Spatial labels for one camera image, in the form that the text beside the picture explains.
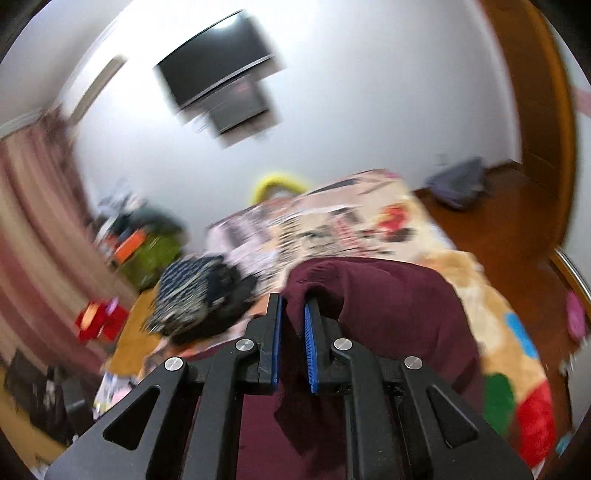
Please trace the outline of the large wall television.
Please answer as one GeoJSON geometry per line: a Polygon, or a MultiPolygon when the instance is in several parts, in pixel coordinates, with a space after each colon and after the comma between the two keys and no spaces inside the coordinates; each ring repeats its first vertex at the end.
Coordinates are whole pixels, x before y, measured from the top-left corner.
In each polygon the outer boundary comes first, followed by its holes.
{"type": "Polygon", "coordinates": [[[155,66],[179,110],[242,75],[265,78],[281,68],[256,20],[243,10],[194,35],[155,66]]]}

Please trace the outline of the green patterned cloth cabinet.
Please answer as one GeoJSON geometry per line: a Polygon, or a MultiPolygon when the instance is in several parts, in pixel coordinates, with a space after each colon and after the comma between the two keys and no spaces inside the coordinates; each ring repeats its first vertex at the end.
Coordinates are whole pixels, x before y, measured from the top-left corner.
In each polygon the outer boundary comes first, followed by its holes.
{"type": "Polygon", "coordinates": [[[146,234],[145,242],[117,271],[138,292],[152,288],[161,274],[181,256],[182,247],[174,235],[146,234]]]}

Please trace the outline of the red gift box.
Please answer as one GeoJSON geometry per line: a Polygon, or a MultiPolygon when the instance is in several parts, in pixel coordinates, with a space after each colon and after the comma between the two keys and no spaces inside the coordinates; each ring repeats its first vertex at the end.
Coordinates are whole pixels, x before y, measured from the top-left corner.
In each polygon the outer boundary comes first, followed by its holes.
{"type": "Polygon", "coordinates": [[[111,299],[99,309],[99,336],[114,342],[128,318],[128,311],[117,299],[111,299]]]}

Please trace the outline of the orange box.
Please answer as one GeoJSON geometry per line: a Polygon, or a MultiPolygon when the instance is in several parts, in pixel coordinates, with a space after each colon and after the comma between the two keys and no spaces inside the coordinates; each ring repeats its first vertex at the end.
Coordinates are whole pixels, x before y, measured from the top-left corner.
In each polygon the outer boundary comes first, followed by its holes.
{"type": "Polygon", "coordinates": [[[113,259],[118,264],[123,264],[145,242],[146,234],[142,229],[135,230],[114,251],[113,259]]]}

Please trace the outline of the navy patterned folded garment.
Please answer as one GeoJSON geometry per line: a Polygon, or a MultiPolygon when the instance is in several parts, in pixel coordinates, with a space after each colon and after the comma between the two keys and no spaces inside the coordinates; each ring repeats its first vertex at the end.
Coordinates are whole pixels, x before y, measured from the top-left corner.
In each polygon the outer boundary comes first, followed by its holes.
{"type": "Polygon", "coordinates": [[[242,282],[222,256],[186,257],[172,262],[156,285],[152,312],[143,323],[149,334],[172,337],[197,327],[242,282]]]}

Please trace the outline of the dark bag on floor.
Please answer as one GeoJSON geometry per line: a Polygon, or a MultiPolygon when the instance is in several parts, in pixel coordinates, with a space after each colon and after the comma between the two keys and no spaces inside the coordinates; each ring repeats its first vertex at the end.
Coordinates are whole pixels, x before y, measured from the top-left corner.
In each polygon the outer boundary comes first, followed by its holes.
{"type": "Polygon", "coordinates": [[[436,201],[451,209],[469,209],[487,191],[483,159],[474,157],[433,175],[426,188],[436,201]]]}

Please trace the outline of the red plush toy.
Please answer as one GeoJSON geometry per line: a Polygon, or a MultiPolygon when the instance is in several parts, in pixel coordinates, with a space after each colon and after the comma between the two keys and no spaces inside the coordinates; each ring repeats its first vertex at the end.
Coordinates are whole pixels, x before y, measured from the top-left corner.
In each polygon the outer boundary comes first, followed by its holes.
{"type": "Polygon", "coordinates": [[[79,312],[75,326],[77,339],[83,344],[97,339],[113,342],[116,338],[107,303],[89,302],[86,308],[79,312]]]}

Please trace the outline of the yellow round object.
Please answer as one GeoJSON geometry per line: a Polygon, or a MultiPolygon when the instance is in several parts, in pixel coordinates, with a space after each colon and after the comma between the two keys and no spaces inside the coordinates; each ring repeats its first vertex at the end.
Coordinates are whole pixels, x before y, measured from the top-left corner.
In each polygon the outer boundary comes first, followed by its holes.
{"type": "Polygon", "coordinates": [[[270,200],[277,192],[286,192],[290,196],[297,196],[307,191],[307,185],[293,176],[284,173],[270,173],[256,182],[250,203],[256,205],[270,200]]]}

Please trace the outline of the bamboo lap desk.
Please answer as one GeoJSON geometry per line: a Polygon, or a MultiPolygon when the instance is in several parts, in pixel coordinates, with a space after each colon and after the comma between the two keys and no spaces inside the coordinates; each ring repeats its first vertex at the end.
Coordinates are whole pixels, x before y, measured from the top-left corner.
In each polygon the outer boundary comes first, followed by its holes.
{"type": "Polygon", "coordinates": [[[114,353],[104,362],[101,372],[120,377],[140,377],[143,362],[160,343],[158,335],[143,329],[144,321],[151,315],[156,289],[142,292],[127,317],[117,339],[114,353]]]}

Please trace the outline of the maroon button-up shirt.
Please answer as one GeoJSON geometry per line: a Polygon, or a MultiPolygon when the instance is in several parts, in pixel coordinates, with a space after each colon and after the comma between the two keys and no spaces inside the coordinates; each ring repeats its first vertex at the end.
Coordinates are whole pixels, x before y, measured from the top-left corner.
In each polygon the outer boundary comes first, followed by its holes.
{"type": "Polygon", "coordinates": [[[304,261],[190,370],[184,479],[481,479],[501,444],[457,294],[410,263],[304,261]]]}

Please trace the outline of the small wall monitor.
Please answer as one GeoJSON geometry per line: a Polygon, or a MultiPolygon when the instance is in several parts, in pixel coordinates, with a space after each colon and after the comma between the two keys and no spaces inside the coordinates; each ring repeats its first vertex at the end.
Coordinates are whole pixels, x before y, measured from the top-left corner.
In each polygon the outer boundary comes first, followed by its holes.
{"type": "Polygon", "coordinates": [[[209,123],[218,137],[249,136],[277,124],[276,112],[269,99],[250,75],[243,75],[208,94],[201,102],[209,123]]]}

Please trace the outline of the printed bed blanket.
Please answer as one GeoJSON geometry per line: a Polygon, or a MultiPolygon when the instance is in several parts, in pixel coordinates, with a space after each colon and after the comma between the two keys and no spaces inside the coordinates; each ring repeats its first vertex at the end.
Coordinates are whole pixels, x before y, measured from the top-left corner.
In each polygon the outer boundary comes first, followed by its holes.
{"type": "Polygon", "coordinates": [[[341,479],[342,409],[311,395],[304,298],[387,358],[420,357],[478,409],[527,466],[556,440],[539,354],[482,266],[457,250],[404,181],[370,170],[209,227],[205,251],[259,277],[254,313],[287,297],[280,391],[245,400],[242,479],[341,479]]]}

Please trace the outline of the striped pink curtain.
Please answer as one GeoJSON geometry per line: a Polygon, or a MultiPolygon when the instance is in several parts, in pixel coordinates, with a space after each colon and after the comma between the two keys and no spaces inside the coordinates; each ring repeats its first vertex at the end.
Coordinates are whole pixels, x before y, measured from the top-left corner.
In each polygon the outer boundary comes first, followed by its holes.
{"type": "Polygon", "coordinates": [[[79,342],[77,315],[91,300],[130,307],[136,294],[93,245],[72,147],[59,110],[1,141],[1,358],[94,377],[105,351],[79,342]]]}

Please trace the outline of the black folded garment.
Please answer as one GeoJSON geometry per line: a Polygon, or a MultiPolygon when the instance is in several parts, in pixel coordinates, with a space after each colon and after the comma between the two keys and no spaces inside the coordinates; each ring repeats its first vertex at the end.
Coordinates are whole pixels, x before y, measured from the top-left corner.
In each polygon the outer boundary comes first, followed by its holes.
{"type": "Polygon", "coordinates": [[[202,340],[221,334],[238,323],[246,312],[256,303],[256,286],[259,277],[249,275],[238,282],[228,297],[208,313],[204,320],[185,328],[180,333],[172,335],[170,341],[174,345],[189,344],[193,341],[202,340]]]}

